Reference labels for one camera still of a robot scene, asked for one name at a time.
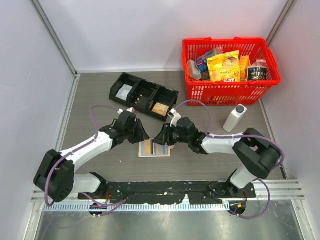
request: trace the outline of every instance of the food item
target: food item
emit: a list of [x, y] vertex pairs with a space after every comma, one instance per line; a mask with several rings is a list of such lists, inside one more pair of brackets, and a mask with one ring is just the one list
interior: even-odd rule
[[210, 81], [209, 71], [205, 71], [201, 73], [202, 81]]
[[240, 82], [239, 50], [207, 59], [212, 82]]
[[201, 79], [201, 72], [199, 71], [199, 68], [195, 61], [192, 61], [191, 59], [188, 60], [188, 69], [189, 69], [189, 75], [191, 78], [197, 81]]
[[127, 84], [124, 84], [120, 90], [117, 92], [117, 94], [115, 95], [117, 98], [122, 99], [124, 101], [127, 100], [128, 94], [130, 93], [131, 89], [133, 87], [129, 86]]
[[256, 62], [248, 68], [248, 81], [255, 82], [267, 80], [267, 68], [263, 66], [263, 64], [266, 64], [265, 60], [257, 59]]
[[214, 57], [214, 56], [216, 56], [218, 54], [222, 54], [222, 53], [223, 53], [222, 47], [218, 46], [218, 47], [215, 47], [214, 49], [212, 49], [211, 51], [206, 52], [202, 56], [198, 57], [195, 62], [196, 62], [196, 65], [198, 66], [200, 72], [204, 73], [204, 72], [208, 71], [208, 65], [207, 65], [208, 58]]
[[167, 105], [163, 105], [163, 104], [157, 102], [154, 105], [154, 107], [152, 109], [152, 112], [155, 112], [155, 113], [160, 114], [162, 116], [166, 116], [167, 112], [168, 112], [168, 109], [169, 109], [169, 107]]
[[239, 61], [240, 67], [240, 80], [241, 82], [247, 81], [247, 70], [251, 65], [249, 56], [242, 56]]

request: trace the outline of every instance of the black tray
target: black tray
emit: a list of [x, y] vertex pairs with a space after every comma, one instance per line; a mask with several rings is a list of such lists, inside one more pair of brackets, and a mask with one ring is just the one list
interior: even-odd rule
[[[117, 93], [124, 85], [132, 87], [126, 96], [126, 100], [116, 97]], [[168, 112], [178, 100], [178, 94], [178, 91], [168, 89], [165, 86], [123, 72], [111, 87], [109, 99], [128, 108], [133, 107], [141, 113], [165, 122]], [[165, 116], [152, 111], [156, 103], [169, 107]]]

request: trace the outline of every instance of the gray floor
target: gray floor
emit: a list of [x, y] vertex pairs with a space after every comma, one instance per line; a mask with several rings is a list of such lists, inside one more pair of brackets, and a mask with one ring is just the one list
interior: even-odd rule
[[[266, 201], [249, 201], [256, 216]], [[291, 201], [271, 201], [265, 215], [240, 219], [226, 211], [115, 212], [84, 219], [87, 212], [43, 212], [36, 240], [302, 240]]]
[[[75, 146], [94, 135], [95, 128], [89, 114], [91, 106], [103, 103], [124, 108], [109, 100], [110, 88], [120, 74], [81, 74], [64, 138], [64, 149]], [[132, 74], [179, 91], [178, 103], [186, 100], [184, 72], [182, 71], [135, 72]], [[222, 126], [233, 108], [233, 106], [209, 107], [213, 116], [213, 123], [209, 129], [211, 133], [226, 134]], [[205, 130], [209, 117], [204, 107], [185, 105], [179, 109], [179, 113], [183, 117], [190, 117], [200, 131]], [[118, 114], [108, 108], [96, 109], [94, 114], [100, 127], [118, 118]], [[141, 119], [150, 137], [155, 137], [160, 132], [162, 121], [141, 113], [138, 113], [137, 116]], [[269, 137], [259, 103], [248, 106], [247, 113], [232, 133], [243, 132], [247, 128], [255, 128]], [[97, 156], [81, 167], [77, 173], [97, 172], [108, 181], [204, 181], [226, 180], [236, 168], [241, 166], [240, 160], [235, 155], [218, 153], [198, 155], [182, 143], [177, 144], [171, 150], [171, 157], [139, 158], [138, 148], [138, 144], [131, 145], [126, 142]], [[274, 169], [269, 179], [283, 179], [280, 169]]]

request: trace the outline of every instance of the orange box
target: orange box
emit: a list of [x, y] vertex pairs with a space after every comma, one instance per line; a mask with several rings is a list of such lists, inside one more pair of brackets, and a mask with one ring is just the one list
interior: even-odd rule
[[249, 56], [242, 56], [239, 60], [241, 82], [247, 81], [247, 69], [251, 66]]

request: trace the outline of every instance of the white panel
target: white panel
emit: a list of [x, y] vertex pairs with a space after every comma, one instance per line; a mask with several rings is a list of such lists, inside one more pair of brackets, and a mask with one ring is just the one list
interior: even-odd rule
[[263, 37], [286, 0], [40, 0], [77, 70], [181, 68], [182, 40]]
[[1, 239], [21, 239], [33, 178], [53, 148], [72, 74], [28, 0], [0, 10]]
[[297, 178], [319, 225], [320, 2], [297, 1], [271, 44], [282, 77], [263, 97], [289, 177]]

